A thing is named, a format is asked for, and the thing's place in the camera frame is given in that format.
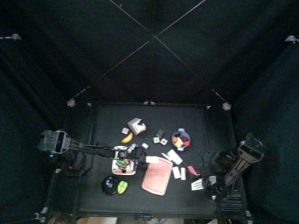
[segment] black curtain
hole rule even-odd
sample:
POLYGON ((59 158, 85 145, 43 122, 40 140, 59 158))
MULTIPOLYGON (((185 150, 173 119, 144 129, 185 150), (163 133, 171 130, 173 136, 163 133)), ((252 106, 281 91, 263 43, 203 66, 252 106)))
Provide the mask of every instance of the black curtain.
POLYGON ((265 156, 245 173, 255 216, 299 221, 299 45, 288 44, 233 105, 237 139, 252 132, 265 156))
POLYGON ((299 32, 297 6, 1 1, 0 36, 23 38, 0 39, 1 219, 40 212, 48 171, 37 136, 61 127, 67 100, 91 86, 76 100, 221 103, 215 89, 233 106, 237 140, 253 132, 267 144, 247 173, 249 208, 296 222, 297 46, 284 40, 299 32))
POLYGON ((43 209, 51 175, 36 144, 43 130, 61 127, 67 100, 25 46, 10 39, 0 40, 0 77, 1 222, 28 220, 43 209))

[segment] orange object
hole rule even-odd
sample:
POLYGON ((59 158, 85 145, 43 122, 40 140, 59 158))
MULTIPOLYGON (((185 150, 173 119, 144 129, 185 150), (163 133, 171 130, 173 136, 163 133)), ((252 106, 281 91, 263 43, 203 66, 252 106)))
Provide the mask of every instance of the orange object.
POLYGON ((172 142, 176 143, 177 142, 177 136, 172 137, 172 142))

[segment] bowl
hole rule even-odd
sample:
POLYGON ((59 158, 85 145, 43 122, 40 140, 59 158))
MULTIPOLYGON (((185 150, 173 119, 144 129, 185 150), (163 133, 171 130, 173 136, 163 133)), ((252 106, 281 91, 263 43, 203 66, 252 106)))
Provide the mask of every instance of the bowl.
POLYGON ((184 129, 177 129, 172 133, 172 145, 177 148, 177 151, 183 151, 191 145, 191 141, 191 136, 184 129))

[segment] green object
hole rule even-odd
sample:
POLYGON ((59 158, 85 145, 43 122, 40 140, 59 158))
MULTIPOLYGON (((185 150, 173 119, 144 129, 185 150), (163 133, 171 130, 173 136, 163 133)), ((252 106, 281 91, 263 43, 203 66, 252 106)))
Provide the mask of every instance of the green object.
POLYGON ((116 191, 119 194, 121 194, 127 190, 127 182, 124 180, 120 181, 116 191))
POLYGON ((124 169, 127 168, 127 162, 121 159, 116 160, 116 165, 124 169))

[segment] yellow banana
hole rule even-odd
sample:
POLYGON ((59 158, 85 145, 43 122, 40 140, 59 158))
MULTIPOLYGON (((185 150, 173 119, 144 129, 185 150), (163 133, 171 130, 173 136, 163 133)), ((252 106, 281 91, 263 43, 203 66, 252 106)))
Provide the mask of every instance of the yellow banana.
POLYGON ((135 136, 133 133, 129 132, 125 138, 121 140, 121 144, 128 144, 132 141, 133 136, 135 136))

